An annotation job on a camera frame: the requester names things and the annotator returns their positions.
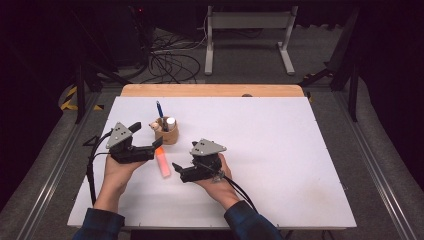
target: metal rail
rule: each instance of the metal rail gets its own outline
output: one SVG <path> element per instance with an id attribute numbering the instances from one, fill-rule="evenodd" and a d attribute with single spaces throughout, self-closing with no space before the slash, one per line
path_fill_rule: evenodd
<path id="1" fill-rule="evenodd" d="M 99 95 L 100 93 L 92 93 L 92 95 L 90 95 L 87 103 L 88 109 L 93 109 Z M 34 206 L 32 207 L 32 210 L 28 215 L 17 239 L 32 239 L 37 226 L 40 223 L 41 218 L 43 217 L 44 212 L 46 211 L 47 206 L 49 205 L 50 200 L 56 190 L 56 187 L 59 184 L 59 181 L 66 169 L 70 153 L 75 145 L 76 140 L 78 139 L 78 136 L 81 133 L 82 128 L 84 127 L 84 124 L 87 122 L 90 113 L 91 111 L 88 111 L 81 119 L 81 122 L 79 124 L 75 124 L 72 128 L 68 140 L 66 141 L 65 146 L 60 153 L 58 161 L 56 162 L 56 165 L 50 173 L 46 183 L 42 187 L 40 194 Z"/>
<path id="2" fill-rule="evenodd" d="M 347 109 L 346 99 L 340 92 L 334 92 L 333 94 L 336 102 L 339 104 L 340 109 L 346 117 L 351 130 L 355 134 L 356 140 L 362 150 L 364 163 L 374 181 L 375 186 L 377 187 L 378 192 L 380 193 L 381 199 L 383 200 L 389 215 L 392 218 L 394 225 L 396 226 L 397 231 L 399 232 L 399 236 L 403 240 L 417 240 L 411 225 L 406 219 L 406 216 L 403 213 L 398 200 L 396 199 L 395 193 L 387 182 L 386 177 L 384 176 L 383 171 L 377 162 L 377 159 L 375 158 L 371 148 L 367 143 L 359 124 L 352 121 Z"/>

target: blue pen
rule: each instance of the blue pen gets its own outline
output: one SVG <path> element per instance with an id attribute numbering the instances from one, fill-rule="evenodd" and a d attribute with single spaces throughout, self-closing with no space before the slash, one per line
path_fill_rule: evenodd
<path id="1" fill-rule="evenodd" d="M 162 108 L 160 107 L 160 103 L 159 101 L 156 101 L 156 105 L 158 107 L 158 111 L 159 111 L 159 117 L 163 118 L 163 112 L 162 112 Z"/>
<path id="2" fill-rule="evenodd" d="M 162 107 L 160 106 L 159 101 L 156 101 L 156 106 L 158 107 L 159 117 L 162 119 L 162 128 L 164 132 L 168 132 L 168 124 L 166 124 L 165 119 L 163 118 Z"/>

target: white tabletop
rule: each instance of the white tabletop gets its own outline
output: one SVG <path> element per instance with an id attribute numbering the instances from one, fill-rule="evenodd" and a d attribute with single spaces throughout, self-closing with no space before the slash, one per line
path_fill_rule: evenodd
<path id="1" fill-rule="evenodd" d="M 233 180 L 250 196 L 260 214 L 282 229 L 343 229 L 355 219 L 304 97 L 117 97 L 103 134 L 119 121 L 143 127 L 133 145 L 154 141 L 148 124 L 164 115 L 177 119 L 179 138 L 164 145 L 171 176 L 162 178 L 156 160 L 134 172 L 121 197 L 119 214 L 129 229 L 228 228 L 223 208 L 194 183 L 182 183 L 171 163 L 191 165 L 192 141 L 205 138 L 227 147 L 224 155 Z M 106 152 L 105 144 L 98 152 Z M 94 161 L 97 193 L 105 155 Z M 81 185 L 68 225 L 81 226 L 91 207 L 88 182 Z"/>

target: black curtain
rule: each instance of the black curtain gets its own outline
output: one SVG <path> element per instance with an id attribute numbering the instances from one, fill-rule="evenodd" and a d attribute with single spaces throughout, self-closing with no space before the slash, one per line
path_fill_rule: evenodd
<path id="1" fill-rule="evenodd" d="M 54 22 L 34 1 L 0 3 L 0 210 L 62 115 L 71 62 Z"/>
<path id="2" fill-rule="evenodd" d="M 424 190 L 424 5 L 387 1 L 360 59 L 360 75 L 385 131 Z"/>

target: wooden table edge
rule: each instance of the wooden table edge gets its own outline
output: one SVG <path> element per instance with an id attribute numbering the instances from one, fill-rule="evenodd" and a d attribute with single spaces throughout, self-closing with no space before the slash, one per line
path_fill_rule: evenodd
<path id="1" fill-rule="evenodd" d="M 271 84 L 128 84 L 123 97 L 304 97 L 298 85 Z"/>

